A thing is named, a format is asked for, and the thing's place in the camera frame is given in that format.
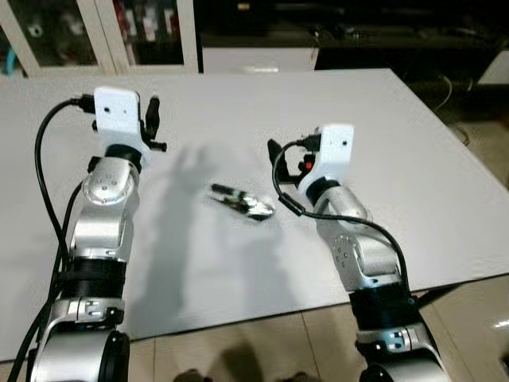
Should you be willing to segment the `crumpled silver wrapper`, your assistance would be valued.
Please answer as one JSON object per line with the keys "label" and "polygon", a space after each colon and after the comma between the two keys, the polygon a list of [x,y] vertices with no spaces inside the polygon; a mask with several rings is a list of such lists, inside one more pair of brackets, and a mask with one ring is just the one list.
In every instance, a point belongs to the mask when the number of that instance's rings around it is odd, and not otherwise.
{"label": "crumpled silver wrapper", "polygon": [[211,183],[208,186],[207,195],[231,211],[254,221],[265,221],[275,214],[275,208],[265,201],[259,200],[245,190],[221,185],[221,183]]}

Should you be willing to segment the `white glass door cabinet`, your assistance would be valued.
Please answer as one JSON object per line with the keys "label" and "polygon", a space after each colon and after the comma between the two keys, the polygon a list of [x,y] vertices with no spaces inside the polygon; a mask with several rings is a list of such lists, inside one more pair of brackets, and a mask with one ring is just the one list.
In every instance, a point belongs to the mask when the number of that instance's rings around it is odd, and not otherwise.
{"label": "white glass door cabinet", "polygon": [[0,61],[26,76],[200,72],[193,0],[0,0]]}

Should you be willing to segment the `black low cabinet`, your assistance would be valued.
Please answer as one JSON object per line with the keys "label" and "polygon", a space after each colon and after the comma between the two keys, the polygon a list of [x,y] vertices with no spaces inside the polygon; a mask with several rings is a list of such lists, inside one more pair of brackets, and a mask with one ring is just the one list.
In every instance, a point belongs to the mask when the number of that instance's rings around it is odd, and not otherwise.
{"label": "black low cabinet", "polygon": [[204,48],[313,49],[315,69],[479,80],[509,44],[506,0],[190,0]]}

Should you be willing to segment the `black table leg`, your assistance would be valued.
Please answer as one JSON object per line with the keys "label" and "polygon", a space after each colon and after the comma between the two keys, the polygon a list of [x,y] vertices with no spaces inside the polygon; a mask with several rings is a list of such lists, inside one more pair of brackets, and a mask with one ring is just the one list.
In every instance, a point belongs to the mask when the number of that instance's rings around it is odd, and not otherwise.
{"label": "black table leg", "polygon": [[450,294],[450,292],[457,290],[461,287],[462,283],[454,283],[450,285],[442,285],[440,287],[432,288],[432,290],[424,290],[419,294],[414,294],[414,305],[420,310],[428,306],[430,303],[434,303],[439,298]]}

